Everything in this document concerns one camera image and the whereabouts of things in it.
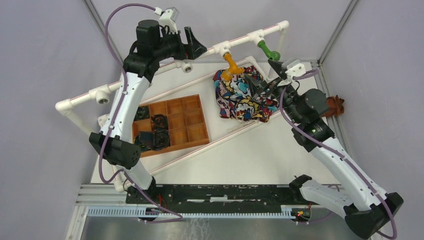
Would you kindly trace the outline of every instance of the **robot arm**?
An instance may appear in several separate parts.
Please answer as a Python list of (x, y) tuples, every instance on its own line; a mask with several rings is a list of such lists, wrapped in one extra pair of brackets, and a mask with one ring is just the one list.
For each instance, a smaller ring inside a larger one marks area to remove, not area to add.
[(272, 95), (280, 97), (281, 112), (293, 127), (291, 131), (295, 140), (325, 165), (344, 187), (346, 194), (331, 190), (307, 175), (292, 181), (289, 184), (291, 190), (299, 199), (317, 203), (336, 213), (355, 234), (368, 239), (390, 220), (388, 211), (393, 216), (397, 213), (403, 199), (397, 192), (387, 193), (376, 184), (342, 147), (334, 132), (321, 118), (328, 110), (325, 94), (318, 89), (310, 89), (298, 95), (290, 85), (296, 78), (288, 77), (288, 73), (298, 69), (296, 64), (293, 65), (296, 61), (290, 64), (272, 60), (268, 62), (279, 73), (281, 83), (289, 83), (279, 85), (272, 91)]
[(175, 24), (178, 16), (176, 8), (158, 10), (157, 13), (161, 15), (159, 22), (149, 19), (138, 23), (137, 41), (123, 61), (126, 86), (124, 76), (121, 76), (122, 84), (117, 96), (123, 97), (112, 105), (110, 116), (116, 115), (113, 125), (110, 117), (100, 133), (92, 132), (89, 137), (91, 145), (99, 154), (104, 146), (104, 159), (123, 169), (135, 184), (148, 191), (150, 187), (155, 186), (151, 184), (154, 179), (139, 161), (141, 148), (132, 144), (131, 126), (137, 108), (159, 69), (160, 61), (168, 58), (174, 58), (176, 61), (194, 60), (207, 51), (206, 47), (196, 40), (190, 27), (184, 28), (187, 44), (182, 43)]

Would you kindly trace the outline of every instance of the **white cable clip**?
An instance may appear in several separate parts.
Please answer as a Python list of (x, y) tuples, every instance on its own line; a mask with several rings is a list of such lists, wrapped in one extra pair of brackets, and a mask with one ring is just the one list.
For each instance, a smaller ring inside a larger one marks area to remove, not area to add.
[(153, 13), (160, 16), (162, 14), (162, 8), (160, 8), (158, 6), (155, 7)]

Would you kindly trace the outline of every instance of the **brown object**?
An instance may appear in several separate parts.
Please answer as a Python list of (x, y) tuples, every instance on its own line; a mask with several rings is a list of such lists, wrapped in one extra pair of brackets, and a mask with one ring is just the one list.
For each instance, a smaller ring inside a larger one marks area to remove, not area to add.
[(327, 118), (331, 116), (340, 116), (345, 112), (345, 107), (343, 106), (344, 102), (345, 100), (339, 98), (339, 95), (327, 97), (327, 105), (329, 110), (322, 116)]
[[(168, 119), (171, 146), (160, 151), (144, 151), (141, 157), (163, 154), (209, 143), (208, 130), (199, 95), (185, 96), (166, 101), (142, 105), (148, 106), (150, 116), (163, 114)], [(150, 118), (132, 123), (132, 138), (141, 131), (151, 132), (153, 122)]]

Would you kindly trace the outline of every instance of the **gray backdrop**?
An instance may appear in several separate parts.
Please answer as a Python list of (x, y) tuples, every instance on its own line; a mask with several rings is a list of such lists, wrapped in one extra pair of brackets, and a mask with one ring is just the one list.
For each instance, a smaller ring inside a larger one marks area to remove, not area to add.
[[(118, 69), (82, 1), (0, 2), (0, 239), (64, 239), (95, 151), (55, 103)], [(93, 127), (95, 104), (76, 110)]]
[[(163, 10), (176, 7), (179, 17), (177, 27), (191, 26), (196, 38), (207, 48), (226, 40), (236, 39), (258, 29), (281, 21), (290, 22), (282, 59), (318, 59), (337, 26), (350, 0), (92, 0), (106, 22), (109, 14), (127, 3), (143, 3)], [(123, 9), (110, 23), (110, 34), (119, 52), (126, 56), (136, 40), (137, 23), (143, 19), (158, 19), (151, 10), (141, 7)], [(279, 34), (265, 37), (271, 49), (276, 48)], [(231, 49), (235, 60), (253, 55), (258, 61), (266, 56), (254, 43)], [(223, 61), (218, 55), (199, 60)]]
[(360, 1), (324, 63), (330, 92), (346, 100), (340, 119), (354, 159), (405, 201), (401, 240), (423, 239), (422, 9), (422, 0)]

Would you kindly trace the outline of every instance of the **metal frame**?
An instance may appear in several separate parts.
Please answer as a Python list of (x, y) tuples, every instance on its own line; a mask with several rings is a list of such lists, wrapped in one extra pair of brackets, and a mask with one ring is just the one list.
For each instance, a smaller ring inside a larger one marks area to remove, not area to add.
[[(82, 184), (75, 208), (69, 223), (66, 240), (80, 240), (87, 217), (124, 217), (139, 218), (149, 217), (145, 214), (146, 208), (155, 207), (152, 204), (127, 204), (127, 193), (116, 192), (113, 184)], [(260, 218), (260, 219), (291, 219), (292, 209), (302, 209), (306, 205), (281, 205), (281, 213), (244, 213), (229, 214), (183, 214), (184, 218)], [(168, 218), (168, 214), (159, 217)]]
[(346, 23), (351, 17), (352, 12), (354, 11), (355, 7), (358, 5), (359, 1), (360, 0), (350, 0), (346, 10), (344, 11), (343, 15), (340, 18), (340, 21), (337, 24), (337, 27), (335, 28), (330, 39), (328, 40), (327, 45), (324, 48), (324, 51), (321, 53), (321, 56), (319, 57), (318, 63), (320, 65), (322, 65), (323, 62), (326, 60), (330, 50), (333, 48), (334, 43), (336, 42), (337, 38), (339, 37), (340, 33), (342, 32), (343, 28), (345, 27)]
[[(82, 2), (84, 3), (85, 7), (87, 8), (88, 12), (90, 13), (90, 16), (93, 19), (95, 25), (97, 26), (97, 29), (100, 31), (100, 34), (103, 35), (103, 33), (105, 32), (105, 23), (103, 22), (102, 18), (100, 17), (99, 12), (97, 11), (96, 7), (94, 6), (94, 3), (92, 2), (92, 0), (82, 0)], [(114, 40), (112, 39), (110, 34), (108, 34), (108, 36), (109, 36), (110, 45), (112, 47), (112, 50), (118, 56), (121, 63), (123, 63), (124, 60), (123, 60), (121, 54), (119, 53), (118, 48), (117, 48)]]

